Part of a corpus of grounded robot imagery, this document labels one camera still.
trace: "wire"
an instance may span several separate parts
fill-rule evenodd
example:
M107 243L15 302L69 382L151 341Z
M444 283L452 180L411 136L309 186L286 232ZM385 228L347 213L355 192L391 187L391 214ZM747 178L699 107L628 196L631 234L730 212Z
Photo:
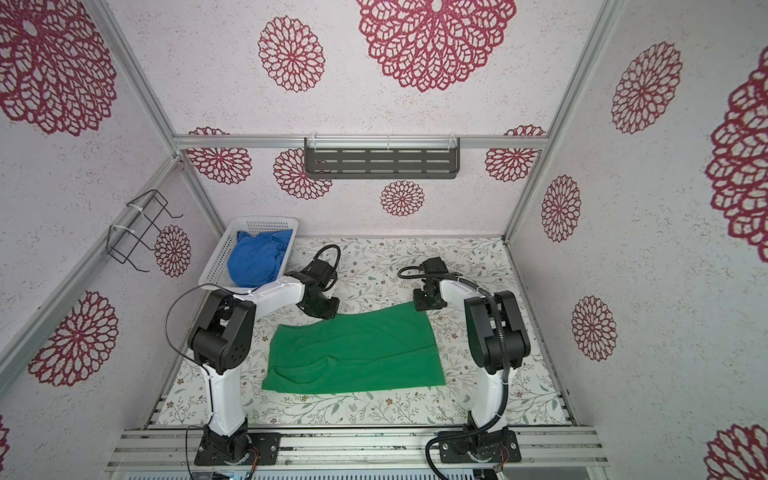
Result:
M190 453L188 450L189 447L187 446L187 440L189 439L190 429L205 430L205 427L207 427L210 424L210 421L213 419L214 419L214 416L211 415L210 418L208 419L208 422L205 425L201 427L198 427L197 425L189 425L184 430L184 458L187 460L187 472L189 472L190 474L190 480L194 480L194 477L192 476L192 469L190 468Z
M260 453L259 449L256 447L253 447L250 451L256 456L256 458L253 459L253 466L250 468L250 474L248 475L248 478L253 478L253 473L256 471L256 462L259 461Z
M502 449L504 449L507 452L507 458L504 458L504 452L502 452ZM504 465L509 462L509 459L512 457L512 454L509 453L509 450L507 450L507 447L502 444L501 448L498 449L498 452L502 454L502 464L499 465L499 468L504 468Z
M471 430L469 432L463 432L455 435L436 436L435 438L429 440L424 448L424 453L427 458L427 463L429 464L429 467L432 469L435 475L437 475L438 478L440 478L441 480L450 480L448 477L440 473L440 471L435 466L435 463L432 461L432 457L429 454L430 448L435 443L438 443L438 442L444 442L446 440L465 439L467 437L471 437L479 433L487 432L492 426L496 425L496 423L504 415L504 411L507 409L507 396L509 395L509 371L510 371L511 365L509 362L509 355L507 353L507 343L504 338L502 316L498 311L498 307L496 306L496 298L493 295L491 295L489 291L479 286L476 282L473 282L472 280L463 277L460 273L420 273L416 275L405 275L404 272L407 272L409 270L421 270L422 272L424 271L418 265L405 266L397 271L397 276L399 278L403 278L406 280L427 279L427 278L436 278L440 280L453 280L455 282L464 283L465 285L474 287L478 293L483 295L488 300L488 306L491 309L491 315L493 316L493 320L496 323L496 336L498 337L498 345L502 351L502 370L503 370L502 403L498 407L498 411L496 412L496 415L493 417L493 419L491 419L491 421L489 421L482 427Z
M179 302L179 300L183 299L183 298L184 298L184 297L185 297L185 296L186 296L188 293L192 293L193 291L195 291L195 290L197 290L197 289L199 289L199 288L202 288L202 287L204 287L204 286L215 286L216 288L219 288L219 289L221 289L221 290L224 290L225 292L229 292L229 293L232 293L232 294L236 294L236 293L235 293L235 292L233 292L232 290L228 290L228 289L226 289L226 288L224 288L224 287L222 287L222 286L218 286L218 285L217 285L217 284L215 284L215 283L203 283L203 284L201 284L201 285L198 285L198 286L196 286L196 287L194 287L194 288L190 288L190 289L189 289L189 290L187 290L186 292L184 292L184 293L182 293L181 295L179 295L179 297L178 297L178 298L176 298L176 300L174 300L174 302L173 302L173 303L170 305L170 308L168 309L168 313L166 313L166 314L165 314L165 327L164 327L164 328L165 328L165 341L166 341L166 342L168 342L168 346L169 346L170 348L172 348L172 349L173 349L173 351L175 351L176 353L178 353L180 356L182 356L183 358L185 358L185 359L189 360L190 362L194 363L195 365L197 365L197 366L199 366L199 367L201 367L201 368L202 368L202 366L203 366L203 364L202 364L202 363L200 363L200 362L198 362L197 360L195 360L195 359L191 359L190 357L188 357L188 356L184 355L184 354L183 354L183 353L182 353L182 352L181 352L179 349L177 349L177 348L174 346L174 344L173 344L173 343L171 343L171 342L170 342L170 338L168 337L168 318L170 317L170 311L174 309L174 306L176 306L176 304Z
M336 281L339 279L339 274L336 272L336 269L339 268L339 261L341 260L341 247L339 247L335 243L330 243L328 245L325 245L320 250L317 250L317 253L315 253L315 257L312 258L312 261L319 260L320 259L320 255L322 255L327 250L330 250L332 248L336 250L336 262L334 262L334 264L333 264L333 274L331 275L331 279L333 279L333 281L328 286L326 286L324 289L320 290L321 292L327 292L328 290L331 290L333 288L333 286L336 285ZM312 265L312 262L310 262L309 265L305 266L304 270L301 270L301 271L304 272L304 273L308 272L310 270L310 266L311 265Z
M320 250L317 250L317 253L315 253L315 258L313 260L318 260L320 258L320 255L325 253L326 250L334 248L336 249L336 262L333 264L333 269L335 270L339 266L339 260L341 259L341 247L336 245L335 243L330 243L328 245L325 245Z

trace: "red mandala print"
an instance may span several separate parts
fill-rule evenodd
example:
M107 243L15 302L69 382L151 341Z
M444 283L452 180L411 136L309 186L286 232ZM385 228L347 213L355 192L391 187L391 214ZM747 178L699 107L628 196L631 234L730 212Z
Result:
M616 85L611 109L616 128L633 134L653 124L674 98L682 69L680 52L665 41L638 55Z
M466 81L504 41L514 0L357 0L360 33L382 73L402 87L445 90Z
M331 180L313 180L304 169L304 150L292 148L281 152L273 165L274 176L280 188L296 198L309 200L322 197L330 190Z
M768 47L749 80L728 97L725 119L710 138L712 208L728 219L729 235L757 247L768 263Z
M195 128L190 135L229 135L218 128ZM238 184L250 175L245 148L190 148L187 155L197 171L220 184Z
M295 18L273 18L259 38L261 65L288 91L307 91L326 70L323 47L310 27Z
M407 217L424 204L424 190L413 182L398 180L384 187L382 207L388 214Z
M571 319L571 330L578 348L593 360L605 360L616 348L616 322L608 305L599 298L579 300Z
M520 125L504 135L544 135L541 127ZM520 180L528 176L538 151L534 148L492 148L485 154L485 169L491 177L505 182Z
M180 276L186 272L191 257L190 239L181 228L168 225L157 235L154 259L166 275Z
M2 463L5 461L5 454L11 447L8 446L8 429L2 424L2 415L0 415L0 472L2 472Z
M541 202L541 224L550 240L561 242L570 237L581 215L581 198L573 178L555 178Z
M0 103L11 120L78 136L111 115L117 72L76 0L0 2Z
M118 336L118 318L99 292L85 292L51 338L29 363L40 383L73 386L109 359Z
M707 480L768 478L768 432L760 425L718 431L704 457Z

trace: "green towel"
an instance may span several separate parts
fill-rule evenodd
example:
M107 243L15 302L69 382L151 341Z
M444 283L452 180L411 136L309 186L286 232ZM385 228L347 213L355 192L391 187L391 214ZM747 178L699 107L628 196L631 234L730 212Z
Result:
M435 334L413 302L277 327L261 388L342 393L445 385Z

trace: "laundry basket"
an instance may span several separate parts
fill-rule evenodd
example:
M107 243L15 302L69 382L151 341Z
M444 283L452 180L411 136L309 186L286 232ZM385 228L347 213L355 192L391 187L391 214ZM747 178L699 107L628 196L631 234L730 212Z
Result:
M290 255L290 249L293 247L293 239L296 238L296 230L299 228L299 221L295 218L288 217L235 217L227 227L227 231L224 232L223 237L219 240L219 244L216 245L214 254L211 255L208 264L203 270L203 274L200 275L200 280L197 284L203 283L215 283L218 286L223 286L228 290L232 290L235 293L248 293L247 288L236 286L230 278L230 271L227 267L227 261L230 259L230 254L237 243L237 232L239 230L256 235L262 232L279 232L281 230L293 230L288 242L288 248L286 249L286 255L283 257L283 264L280 265L280 272L277 276L283 275L288 264L288 256ZM215 286L207 285L203 287L205 290L215 290Z

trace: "blue garment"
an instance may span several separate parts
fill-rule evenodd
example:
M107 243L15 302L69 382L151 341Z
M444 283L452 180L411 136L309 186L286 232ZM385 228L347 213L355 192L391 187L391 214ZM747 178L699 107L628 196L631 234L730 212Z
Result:
M273 282L280 272L291 234L293 230L263 232L256 236L237 232L237 244L227 261L230 278L235 285L257 288Z

